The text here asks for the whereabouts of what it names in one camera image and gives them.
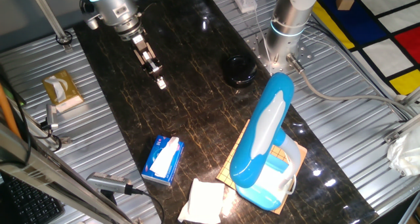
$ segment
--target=colorful mat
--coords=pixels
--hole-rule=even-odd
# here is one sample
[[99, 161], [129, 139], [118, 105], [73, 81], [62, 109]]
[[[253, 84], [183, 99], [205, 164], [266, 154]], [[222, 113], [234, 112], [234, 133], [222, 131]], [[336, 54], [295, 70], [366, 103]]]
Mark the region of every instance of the colorful mat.
[[371, 73], [396, 94], [420, 86], [420, 0], [318, 0], [315, 14]]

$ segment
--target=blue tissue box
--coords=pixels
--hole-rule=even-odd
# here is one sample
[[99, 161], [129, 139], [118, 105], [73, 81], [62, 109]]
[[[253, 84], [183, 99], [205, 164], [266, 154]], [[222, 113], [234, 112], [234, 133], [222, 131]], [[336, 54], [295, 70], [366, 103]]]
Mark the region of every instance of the blue tissue box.
[[151, 181], [155, 181], [157, 183], [161, 183], [163, 185], [171, 185], [173, 177], [175, 175], [175, 171], [177, 170], [179, 158], [181, 157], [182, 151], [184, 150], [184, 143], [179, 141], [178, 149], [175, 152], [171, 165], [169, 166], [168, 173], [166, 174], [165, 178], [155, 176], [155, 173], [150, 171], [150, 167], [152, 166], [155, 159], [158, 157], [160, 151], [166, 147], [166, 144], [169, 142], [171, 138], [167, 138], [161, 135], [158, 135], [155, 143], [152, 147], [152, 151], [150, 151], [149, 157], [146, 161], [146, 165], [142, 171], [143, 179], [148, 179]]

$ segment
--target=red square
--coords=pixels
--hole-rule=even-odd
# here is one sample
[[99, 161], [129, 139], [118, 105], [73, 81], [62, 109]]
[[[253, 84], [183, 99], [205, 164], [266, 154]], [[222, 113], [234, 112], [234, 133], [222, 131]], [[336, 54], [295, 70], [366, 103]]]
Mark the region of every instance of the red square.
[[420, 63], [420, 27], [408, 30], [395, 36], [395, 39], [407, 52]]

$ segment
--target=white tissue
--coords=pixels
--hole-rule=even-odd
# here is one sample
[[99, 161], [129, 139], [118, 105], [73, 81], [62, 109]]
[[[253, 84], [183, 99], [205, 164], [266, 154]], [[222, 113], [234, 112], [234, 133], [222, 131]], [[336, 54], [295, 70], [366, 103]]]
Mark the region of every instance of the white tissue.
[[403, 175], [420, 174], [420, 126], [397, 139], [388, 149], [390, 168]]
[[55, 76], [51, 76], [48, 79], [45, 80], [45, 82], [52, 84], [52, 86], [54, 87], [55, 90], [55, 95], [57, 96], [57, 101], [58, 102], [62, 102], [64, 100], [66, 100], [66, 92], [63, 88], [63, 86], [61, 86], [62, 82], [64, 84], [64, 86], [66, 87], [66, 90], [68, 88], [67, 86], [67, 82], [63, 79], [57, 79]]
[[178, 221], [217, 224], [223, 205], [224, 184], [192, 181], [190, 199], [178, 216]]
[[175, 152], [178, 148], [179, 138], [172, 137], [166, 144], [166, 147], [160, 151], [156, 160], [153, 162], [150, 170], [155, 173], [155, 176], [165, 178]]

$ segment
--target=black marble table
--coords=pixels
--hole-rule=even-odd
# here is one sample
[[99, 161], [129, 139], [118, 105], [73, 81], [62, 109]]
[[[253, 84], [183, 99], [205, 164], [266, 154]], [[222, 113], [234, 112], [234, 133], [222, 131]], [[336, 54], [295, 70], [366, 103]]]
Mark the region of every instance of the black marble table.
[[[225, 84], [221, 62], [253, 54], [212, 0], [145, 0], [139, 5], [149, 3], [155, 4], [142, 23], [165, 69], [166, 90], [142, 71], [130, 43], [113, 29], [93, 31], [81, 24], [75, 31], [138, 168], [157, 135], [185, 142], [172, 186], [145, 181], [163, 204], [166, 223], [176, 223], [194, 178], [219, 182], [215, 177], [269, 75], [259, 64], [251, 86], [236, 90]], [[377, 217], [292, 106], [283, 128], [308, 149], [294, 194], [276, 215], [226, 186], [222, 223], [370, 223]]]

